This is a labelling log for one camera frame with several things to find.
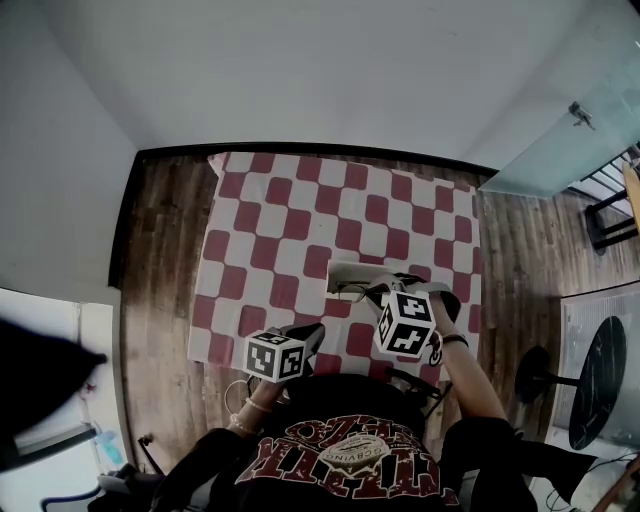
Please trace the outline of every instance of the black wristband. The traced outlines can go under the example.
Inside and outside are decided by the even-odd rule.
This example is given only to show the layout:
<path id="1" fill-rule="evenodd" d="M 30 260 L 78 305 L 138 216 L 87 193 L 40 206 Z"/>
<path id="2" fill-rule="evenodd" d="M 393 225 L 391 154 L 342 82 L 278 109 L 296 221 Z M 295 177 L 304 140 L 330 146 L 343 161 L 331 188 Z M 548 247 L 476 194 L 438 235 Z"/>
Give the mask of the black wristband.
<path id="1" fill-rule="evenodd" d="M 464 336 L 462 336 L 462 334 L 447 334 L 446 336 L 442 337 L 443 345 L 445 343 L 451 343 L 452 341 L 461 341 L 467 346 L 467 348 L 469 348 L 469 343 L 467 343 L 467 340 L 464 338 Z"/>

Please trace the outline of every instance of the white cube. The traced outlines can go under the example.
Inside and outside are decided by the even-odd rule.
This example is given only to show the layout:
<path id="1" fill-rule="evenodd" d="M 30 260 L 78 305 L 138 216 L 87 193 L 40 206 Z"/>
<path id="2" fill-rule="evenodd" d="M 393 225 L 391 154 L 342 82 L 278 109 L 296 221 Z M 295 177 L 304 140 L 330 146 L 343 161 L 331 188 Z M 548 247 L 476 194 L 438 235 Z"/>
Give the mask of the white cube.
<path id="1" fill-rule="evenodd" d="M 373 339 L 384 354 L 419 359 L 435 328 L 427 297 L 392 291 Z"/>
<path id="2" fill-rule="evenodd" d="M 304 368 L 305 342 L 268 331 L 245 337 L 243 370 L 270 382 L 300 377 Z"/>

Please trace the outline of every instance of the glass panel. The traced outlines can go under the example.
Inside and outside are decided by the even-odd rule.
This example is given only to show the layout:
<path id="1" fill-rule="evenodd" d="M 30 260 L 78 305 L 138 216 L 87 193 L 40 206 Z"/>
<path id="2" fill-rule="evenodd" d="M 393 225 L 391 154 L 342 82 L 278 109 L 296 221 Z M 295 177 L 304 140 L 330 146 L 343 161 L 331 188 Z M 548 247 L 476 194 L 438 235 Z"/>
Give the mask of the glass panel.
<path id="1" fill-rule="evenodd" d="M 638 142 L 640 57 L 607 75 L 580 105 L 593 116 L 595 131 L 574 126 L 577 119 L 567 111 L 481 190 L 551 197 Z"/>

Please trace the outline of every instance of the table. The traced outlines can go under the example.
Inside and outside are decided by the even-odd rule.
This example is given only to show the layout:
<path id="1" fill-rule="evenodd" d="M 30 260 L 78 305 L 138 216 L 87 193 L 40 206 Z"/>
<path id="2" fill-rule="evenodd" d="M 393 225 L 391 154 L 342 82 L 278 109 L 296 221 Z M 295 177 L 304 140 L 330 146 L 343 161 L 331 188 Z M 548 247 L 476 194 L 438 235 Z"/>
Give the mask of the table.
<path id="1" fill-rule="evenodd" d="M 600 324 L 579 378 L 550 373 L 550 359 L 542 347 L 534 347 L 525 354 L 516 374 L 516 395 L 521 402 L 531 403 L 553 384 L 574 386 L 569 444 L 574 450 L 582 450 L 600 435 L 620 394 L 627 362 L 627 338 L 622 322 L 610 316 Z"/>
<path id="2" fill-rule="evenodd" d="M 623 165 L 622 174 L 625 183 L 624 190 L 608 197 L 604 201 L 587 206 L 584 211 L 589 240 L 596 253 L 600 256 L 605 253 L 607 247 L 638 236 L 638 225 L 640 225 L 638 221 L 638 219 L 640 219 L 640 179 L 638 179 L 638 174 L 635 169 L 632 169 L 627 163 Z M 626 198 L 629 198 L 629 202 L 631 203 L 633 217 L 614 224 L 613 226 L 605 227 L 599 212 L 616 201 Z M 622 233 L 611 237 L 608 236 L 619 231 L 622 231 Z"/>
<path id="3" fill-rule="evenodd" d="M 325 297 L 329 259 L 389 266 L 450 287 L 475 354 L 480 234 L 475 190 L 463 183 L 307 156 L 225 153 L 198 267 L 188 357 L 242 368 L 244 336 L 321 321 L 316 373 L 387 379 L 389 366 L 430 384 L 427 360 L 380 354 L 366 302 Z"/>

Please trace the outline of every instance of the black t-shirt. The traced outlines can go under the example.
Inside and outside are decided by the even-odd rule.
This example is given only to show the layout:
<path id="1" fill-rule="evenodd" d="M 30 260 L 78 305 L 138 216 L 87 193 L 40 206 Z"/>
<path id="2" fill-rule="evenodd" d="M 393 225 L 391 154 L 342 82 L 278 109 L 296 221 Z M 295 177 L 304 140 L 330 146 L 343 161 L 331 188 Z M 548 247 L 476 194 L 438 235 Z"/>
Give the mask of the black t-shirt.
<path id="1" fill-rule="evenodd" d="M 154 510 L 188 504 L 216 474 L 208 510 L 459 510 L 420 442 L 422 414 L 400 391 L 334 375 L 296 381 L 289 395 L 257 444 L 209 432 L 160 486 Z"/>

